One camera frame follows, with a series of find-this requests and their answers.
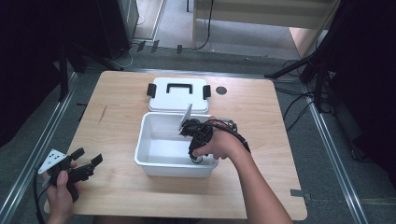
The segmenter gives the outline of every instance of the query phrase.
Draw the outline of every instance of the gray floor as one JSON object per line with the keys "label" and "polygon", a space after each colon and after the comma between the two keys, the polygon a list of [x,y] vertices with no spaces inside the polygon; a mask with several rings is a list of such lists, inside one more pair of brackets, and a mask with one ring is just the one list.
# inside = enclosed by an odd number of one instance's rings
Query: gray floor
{"label": "gray floor", "polygon": [[[160,47],[173,49],[177,45],[182,45],[183,48],[192,47],[192,2],[190,12],[187,12],[185,1],[166,1],[154,37],[154,40],[160,41]],[[197,20],[195,47],[205,43],[207,25],[208,21]],[[202,51],[286,60],[300,59],[288,27],[228,21],[211,22],[210,38]]]}
{"label": "gray floor", "polygon": [[[185,1],[168,0],[166,1],[162,19],[166,19],[166,9],[172,6],[170,3],[175,2],[180,3],[179,6],[174,6],[180,8],[180,13],[186,12]],[[160,24],[157,33],[157,37],[161,39],[160,43],[164,44],[164,47],[174,45],[170,41],[170,36],[165,38],[162,29]],[[289,59],[296,59],[295,49],[294,54],[288,54],[291,51],[290,46],[292,46],[290,39],[287,41],[288,34],[285,34],[282,38],[285,39],[285,43],[274,46],[279,38],[273,39],[267,45],[274,50],[264,50],[262,56],[254,56],[253,53],[249,55],[250,51],[248,48],[243,52],[242,50],[239,51],[240,54],[231,54],[231,52],[226,51],[219,53],[221,47],[216,47],[217,41],[215,40],[212,40],[211,47],[215,52],[210,52],[210,50],[184,50],[182,54],[176,55],[176,50],[168,49],[158,50],[152,54],[149,53],[149,47],[140,52],[132,50],[131,55],[134,60],[132,65],[126,67],[125,70],[161,69],[194,71],[195,73],[212,72],[216,73],[215,75],[222,76],[263,78],[262,75],[271,74],[281,69]],[[188,38],[185,38],[186,42],[178,41],[176,42],[188,45]],[[125,53],[117,59],[117,63],[128,64],[130,60],[130,55]],[[78,103],[87,104],[89,102],[97,78],[105,70],[100,64],[89,60],[87,62],[89,68],[86,74],[78,75],[76,90],[69,107],[67,107],[64,117],[51,137],[49,144],[44,148],[46,151],[51,148],[57,148],[66,152],[78,127],[78,119],[82,116],[84,110],[84,106],[78,105]],[[276,80],[276,86],[287,90],[302,91],[303,87],[294,75],[286,75]],[[280,91],[277,95],[282,112],[285,112],[290,103],[296,98]],[[13,183],[21,172],[22,166],[28,160],[41,132],[50,119],[51,113],[57,105],[58,96],[59,88],[55,89],[43,102],[42,106],[25,122],[18,135],[10,143],[0,148],[0,162],[2,164],[0,166],[0,174],[2,176],[0,180],[1,203],[5,201]],[[299,100],[293,105],[292,110],[285,119],[286,127],[289,127],[296,120],[305,106],[305,99]],[[387,174],[374,163],[354,161],[350,156],[348,142],[343,136],[335,117],[331,114],[323,114],[323,117],[327,121],[332,140],[336,144],[337,151],[361,199],[369,222],[396,223],[396,213],[394,212],[396,208],[396,192],[389,183]],[[308,218],[297,223],[354,223],[346,203],[346,197],[340,188],[337,176],[329,160],[329,155],[321,140],[318,127],[309,111],[304,113],[296,125],[288,132],[288,138],[302,189],[310,196],[305,198]],[[34,212],[33,195],[31,186],[29,186],[21,198],[21,202],[10,223],[35,223]],[[92,217],[89,216],[76,216],[73,223],[90,223],[91,220]],[[189,221],[187,219],[173,218],[147,219],[147,223],[189,223]]]}
{"label": "gray floor", "polygon": [[152,41],[161,21],[165,0],[136,0],[136,3],[139,20],[134,32],[134,38]]}

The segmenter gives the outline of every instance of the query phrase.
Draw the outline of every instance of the box lid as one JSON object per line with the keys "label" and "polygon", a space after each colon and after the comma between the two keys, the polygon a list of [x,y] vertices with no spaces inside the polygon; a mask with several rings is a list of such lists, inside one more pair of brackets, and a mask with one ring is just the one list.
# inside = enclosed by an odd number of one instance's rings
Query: box lid
{"label": "box lid", "polygon": [[192,105],[192,113],[206,113],[210,86],[201,78],[156,77],[148,84],[151,111],[185,112]]}

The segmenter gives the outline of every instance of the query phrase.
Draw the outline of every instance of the black handle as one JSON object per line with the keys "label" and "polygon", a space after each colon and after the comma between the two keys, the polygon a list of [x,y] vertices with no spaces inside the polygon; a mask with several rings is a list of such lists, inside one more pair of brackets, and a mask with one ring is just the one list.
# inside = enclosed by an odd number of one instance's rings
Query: black handle
{"label": "black handle", "polygon": [[78,199],[78,193],[76,187],[74,186],[74,184],[70,184],[70,183],[68,183],[66,186],[70,194],[72,195],[73,202],[75,202]]}
{"label": "black handle", "polygon": [[169,91],[172,87],[189,88],[189,94],[192,94],[192,85],[191,84],[169,83],[166,86],[166,93],[169,93]]}

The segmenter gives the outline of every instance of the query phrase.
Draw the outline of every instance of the metal frame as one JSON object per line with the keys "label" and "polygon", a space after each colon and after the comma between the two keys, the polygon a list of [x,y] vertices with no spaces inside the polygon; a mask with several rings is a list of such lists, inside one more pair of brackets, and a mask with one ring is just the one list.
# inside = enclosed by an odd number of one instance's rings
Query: metal frame
{"label": "metal frame", "polygon": [[[310,92],[308,86],[304,86],[304,92]],[[310,104],[313,102],[311,98],[307,98],[307,102]],[[346,168],[338,155],[337,148],[332,140],[332,136],[327,128],[326,122],[321,114],[317,111],[314,104],[309,106],[312,116],[314,117],[315,123],[317,124],[318,131],[323,140],[323,144],[326,147],[326,151],[329,155],[332,168],[334,169],[335,175],[340,184],[341,190],[346,198],[346,203],[349,207],[350,213],[355,220],[355,223],[369,223],[367,216],[361,206],[361,200],[352,184],[352,181],[347,173]]]}
{"label": "metal frame", "polygon": [[64,100],[57,104],[51,118],[49,119],[49,122],[47,123],[46,128],[35,144],[35,148],[32,150],[29,159],[27,160],[26,164],[21,170],[20,175],[9,191],[3,207],[0,210],[0,223],[8,223],[12,219],[12,216],[14,215],[15,210],[22,199],[24,192],[32,180],[35,167],[41,162],[43,154],[64,115],[64,111],[69,105],[70,99],[74,93],[74,86],[77,81],[78,76],[76,73],[73,73],[68,83],[70,87],[69,92],[64,96]]}

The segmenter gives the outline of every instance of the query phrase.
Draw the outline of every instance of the handheld controller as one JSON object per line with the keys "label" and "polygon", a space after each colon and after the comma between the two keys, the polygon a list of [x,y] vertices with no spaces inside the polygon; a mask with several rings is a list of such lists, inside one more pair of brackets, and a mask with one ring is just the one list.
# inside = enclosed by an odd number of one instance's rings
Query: handheld controller
{"label": "handheld controller", "polygon": [[72,154],[70,154],[70,156],[66,156],[63,160],[59,161],[57,164],[49,168],[47,170],[48,178],[44,182],[43,186],[48,184],[56,186],[56,181],[58,179],[59,173],[61,171],[67,171],[69,179],[66,186],[70,194],[72,195],[73,202],[75,202],[78,199],[78,193],[74,184],[78,181],[85,181],[89,179],[89,177],[93,175],[93,170],[95,169],[95,167],[103,161],[102,154],[99,154],[91,160],[91,163],[73,169],[71,167],[71,162],[76,161],[84,153],[84,148],[81,147]]}
{"label": "handheld controller", "polygon": [[182,129],[180,134],[183,136],[191,136],[191,143],[189,146],[189,155],[193,161],[197,160],[197,157],[192,155],[192,152],[198,148],[203,147],[212,139],[213,128],[218,128],[227,133],[232,134],[244,145],[245,149],[250,152],[248,147],[248,142],[245,138],[243,138],[238,132],[236,128],[236,124],[231,120],[223,121],[218,120],[223,123],[223,125],[211,122],[201,123],[198,119],[187,119],[182,123]]}

